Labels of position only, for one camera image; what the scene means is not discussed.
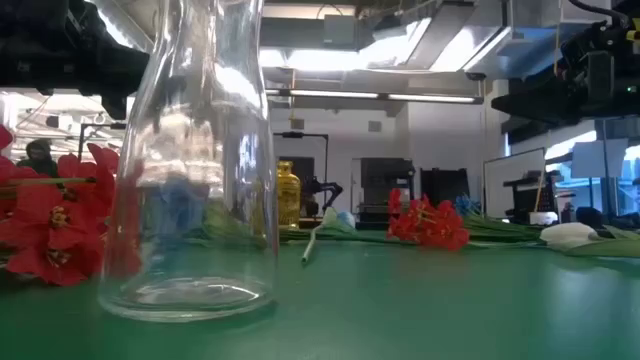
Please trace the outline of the wooden stick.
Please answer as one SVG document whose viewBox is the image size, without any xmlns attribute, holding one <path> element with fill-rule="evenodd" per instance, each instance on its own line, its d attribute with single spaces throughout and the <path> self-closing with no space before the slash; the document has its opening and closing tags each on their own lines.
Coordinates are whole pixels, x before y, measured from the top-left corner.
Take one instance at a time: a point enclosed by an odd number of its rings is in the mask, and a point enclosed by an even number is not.
<svg viewBox="0 0 640 360">
<path fill-rule="evenodd" d="M 543 190 L 546 183 L 546 172 L 542 171 L 539 177 L 538 188 L 536 192 L 536 202 L 534 205 L 534 212 L 540 212 L 540 207 L 542 204 L 543 198 Z"/>
</svg>

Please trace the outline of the black background box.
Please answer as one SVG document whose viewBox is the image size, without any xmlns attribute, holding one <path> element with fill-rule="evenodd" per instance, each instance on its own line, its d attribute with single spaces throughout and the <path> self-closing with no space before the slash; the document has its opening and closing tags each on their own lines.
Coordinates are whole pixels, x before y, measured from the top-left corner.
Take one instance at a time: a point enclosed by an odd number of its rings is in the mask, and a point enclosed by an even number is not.
<svg viewBox="0 0 640 360">
<path fill-rule="evenodd" d="M 454 202 L 462 195 L 469 195 L 467 170 L 443 170 L 439 168 L 420 170 L 420 188 L 432 205 L 442 201 Z"/>
</svg>

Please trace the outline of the red artificial flower bunch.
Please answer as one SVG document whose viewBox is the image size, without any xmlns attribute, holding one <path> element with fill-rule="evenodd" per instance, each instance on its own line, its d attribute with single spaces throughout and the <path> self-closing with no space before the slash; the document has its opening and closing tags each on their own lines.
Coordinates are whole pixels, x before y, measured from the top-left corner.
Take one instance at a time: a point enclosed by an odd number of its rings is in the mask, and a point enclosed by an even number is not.
<svg viewBox="0 0 640 360">
<path fill-rule="evenodd" d="M 540 226 L 504 222 L 483 215 L 462 217 L 454 202 L 432 205 L 426 196 L 403 204 L 399 189 L 390 193 L 387 236 L 414 245 L 459 251 L 466 247 L 529 246 L 540 243 Z"/>
<path fill-rule="evenodd" d="M 142 266 L 137 181 L 143 167 L 118 172 L 118 154 L 96 144 L 93 159 L 53 158 L 58 177 L 2 155 L 13 141 L 0 125 L 0 253 L 6 268 L 46 284 L 71 286 L 99 271 L 132 275 Z"/>
</svg>

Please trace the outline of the gold glass vase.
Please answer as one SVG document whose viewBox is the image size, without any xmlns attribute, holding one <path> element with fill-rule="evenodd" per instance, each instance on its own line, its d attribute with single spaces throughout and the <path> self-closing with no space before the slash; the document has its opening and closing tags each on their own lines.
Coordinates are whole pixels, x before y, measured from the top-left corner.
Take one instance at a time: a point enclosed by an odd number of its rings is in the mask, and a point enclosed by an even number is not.
<svg viewBox="0 0 640 360">
<path fill-rule="evenodd" d="M 279 161 L 277 165 L 278 225 L 298 228 L 300 218 L 300 179 L 292 172 L 291 161 Z"/>
</svg>

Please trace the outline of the grey ceiling box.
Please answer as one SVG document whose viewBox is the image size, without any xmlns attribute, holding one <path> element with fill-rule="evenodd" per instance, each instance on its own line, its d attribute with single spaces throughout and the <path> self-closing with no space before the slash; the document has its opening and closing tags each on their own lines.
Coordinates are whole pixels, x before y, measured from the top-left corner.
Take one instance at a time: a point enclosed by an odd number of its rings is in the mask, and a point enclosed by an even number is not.
<svg viewBox="0 0 640 360">
<path fill-rule="evenodd" d="M 323 43 L 327 46 L 349 47 L 356 40 L 356 20 L 352 16 L 325 15 Z"/>
</svg>

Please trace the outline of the white pale-blue artificial tulip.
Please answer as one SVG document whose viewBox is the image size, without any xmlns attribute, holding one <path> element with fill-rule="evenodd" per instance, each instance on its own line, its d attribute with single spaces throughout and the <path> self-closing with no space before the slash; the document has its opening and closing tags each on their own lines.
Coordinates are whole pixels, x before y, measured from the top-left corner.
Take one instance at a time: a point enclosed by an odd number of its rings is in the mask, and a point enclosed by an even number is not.
<svg viewBox="0 0 640 360">
<path fill-rule="evenodd" d="M 353 234 L 356 232 L 356 220 L 350 212 L 337 212 L 333 207 L 324 211 L 324 216 L 319 226 L 311 231 L 309 242 L 301 257 L 301 262 L 306 264 L 311 259 L 311 255 L 317 240 L 317 235 L 321 230 L 335 230 L 340 233 Z"/>
</svg>

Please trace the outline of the black metal frame stand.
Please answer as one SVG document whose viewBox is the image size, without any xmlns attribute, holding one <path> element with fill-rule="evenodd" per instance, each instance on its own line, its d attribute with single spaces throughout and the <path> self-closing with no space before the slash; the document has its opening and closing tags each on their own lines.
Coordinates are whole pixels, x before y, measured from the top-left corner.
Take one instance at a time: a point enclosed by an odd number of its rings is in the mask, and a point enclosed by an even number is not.
<svg viewBox="0 0 640 360">
<path fill-rule="evenodd" d="M 327 134 L 300 131 L 275 132 L 273 134 L 276 159 L 292 161 L 294 174 L 304 183 L 316 177 L 321 183 L 327 180 L 329 136 Z"/>
</svg>

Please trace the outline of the black background machine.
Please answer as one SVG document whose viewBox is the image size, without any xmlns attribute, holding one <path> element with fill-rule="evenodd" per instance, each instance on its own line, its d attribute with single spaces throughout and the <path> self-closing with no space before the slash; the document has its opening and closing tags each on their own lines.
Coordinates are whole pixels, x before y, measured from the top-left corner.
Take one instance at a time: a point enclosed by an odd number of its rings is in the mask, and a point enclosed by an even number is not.
<svg viewBox="0 0 640 360">
<path fill-rule="evenodd" d="M 390 193 L 399 189 L 403 204 L 414 198 L 415 168 L 405 158 L 362 158 L 362 200 L 359 220 L 364 223 L 387 223 Z"/>
</svg>

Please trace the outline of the person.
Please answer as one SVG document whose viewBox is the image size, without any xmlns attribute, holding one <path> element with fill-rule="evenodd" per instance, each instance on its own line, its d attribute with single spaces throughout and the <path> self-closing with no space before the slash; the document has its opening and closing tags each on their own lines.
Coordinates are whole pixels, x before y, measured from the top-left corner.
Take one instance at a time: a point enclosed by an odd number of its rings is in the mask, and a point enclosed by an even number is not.
<svg viewBox="0 0 640 360">
<path fill-rule="evenodd" d="M 28 167 L 36 173 L 52 178 L 58 177 L 58 166 L 51 155 L 50 143 L 46 139 L 31 141 L 26 146 L 27 157 L 17 163 L 19 167 Z"/>
</svg>

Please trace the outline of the black desk equipment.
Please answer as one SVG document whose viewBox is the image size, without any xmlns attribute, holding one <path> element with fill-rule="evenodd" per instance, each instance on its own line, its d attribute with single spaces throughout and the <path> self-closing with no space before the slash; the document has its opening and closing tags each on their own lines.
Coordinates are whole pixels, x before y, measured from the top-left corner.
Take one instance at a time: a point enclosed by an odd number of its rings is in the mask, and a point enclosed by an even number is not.
<svg viewBox="0 0 640 360">
<path fill-rule="evenodd" d="M 558 215 L 554 184 L 555 175 L 556 172 L 546 173 L 546 183 L 543 190 L 540 212 L 555 212 Z M 505 211 L 508 220 L 517 224 L 530 225 L 529 213 L 534 212 L 539 177 L 540 175 L 526 175 L 521 179 L 505 181 L 503 183 L 505 188 L 510 189 L 513 198 L 513 205 Z"/>
</svg>

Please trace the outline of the clear glass vase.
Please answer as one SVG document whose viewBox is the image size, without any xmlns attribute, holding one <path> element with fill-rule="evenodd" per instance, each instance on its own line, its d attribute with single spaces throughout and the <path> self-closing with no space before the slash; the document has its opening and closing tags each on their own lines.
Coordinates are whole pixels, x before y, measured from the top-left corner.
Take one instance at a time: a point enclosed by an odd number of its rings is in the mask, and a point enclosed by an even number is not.
<svg viewBox="0 0 640 360">
<path fill-rule="evenodd" d="M 272 301 L 277 253 L 186 246 L 144 238 L 148 192 L 171 177 L 229 199 L 261 188 L 277 228 L 276 164 L 259 64 L 264 0 L 161 0 L 155 46 L 128 120 L 118 172 L 136 164 L 142 266 L 102 271 L 108 311 L 156 322 L 248 312 Z"/>
</svg>

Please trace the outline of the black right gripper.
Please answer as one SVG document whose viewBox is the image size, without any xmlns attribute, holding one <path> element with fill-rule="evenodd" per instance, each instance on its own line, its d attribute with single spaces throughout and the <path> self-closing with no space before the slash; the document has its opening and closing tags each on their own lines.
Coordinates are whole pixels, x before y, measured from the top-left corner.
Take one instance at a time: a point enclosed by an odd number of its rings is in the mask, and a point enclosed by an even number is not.
<svg viewBox="0 0 640 360">
<path fill-rule="evenodd" d="M 640 115 L 640 19 L 624 27 L 596 22 L 561 46 L 565 93 L 513 93 L 493 109 L 550 125 L 589 117 Z"/>
</svg>

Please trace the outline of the white panel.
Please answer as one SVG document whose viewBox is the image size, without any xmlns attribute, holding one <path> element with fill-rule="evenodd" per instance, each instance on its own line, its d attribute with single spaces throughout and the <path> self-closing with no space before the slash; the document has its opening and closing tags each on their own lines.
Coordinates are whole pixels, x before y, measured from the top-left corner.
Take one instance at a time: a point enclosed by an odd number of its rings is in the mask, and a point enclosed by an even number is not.
<svg viewBox="0 0 640 360">
<path fill-rule="evenodd" d="M 627 139 L 576 143 L 572 150 L 571 177 L 620 177 L 627 148 Z"/>
</svg>

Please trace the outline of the long ceiling light fixture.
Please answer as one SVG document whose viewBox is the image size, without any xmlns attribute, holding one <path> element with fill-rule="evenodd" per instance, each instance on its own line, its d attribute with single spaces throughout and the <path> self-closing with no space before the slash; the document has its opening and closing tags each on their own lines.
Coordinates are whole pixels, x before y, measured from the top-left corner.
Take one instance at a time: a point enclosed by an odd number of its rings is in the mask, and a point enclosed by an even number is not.
<svg viewBox="0 0 640 360">
<path fill-rule="evenodd" d="M 325 91 L 325 90 L 301 90 L 291 89 L 292 97 L 322 97 L 322 98 L 348 98 L 348 99 L 377 99 L 379 94 L 370 92 Z"/>
<path fill-rule="evenodd" d="M 389 94 L 388 100 L 425 103 L 474 104 L 475 97 L 459 97 L 445 95 Z"/>
</svg>

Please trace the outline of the silver ceiling duct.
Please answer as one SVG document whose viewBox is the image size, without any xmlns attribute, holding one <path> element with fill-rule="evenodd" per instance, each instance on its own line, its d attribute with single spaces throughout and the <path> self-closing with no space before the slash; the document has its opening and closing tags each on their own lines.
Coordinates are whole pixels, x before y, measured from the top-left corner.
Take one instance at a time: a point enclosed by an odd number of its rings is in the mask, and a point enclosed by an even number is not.
<svg viewBox="0 0 640 360">
<path fill-rule="evenodd" d="M 548 66 L 564 0 L 375 0 L 360 9 L 370 67 L 523 77 Z"/>
</svg>

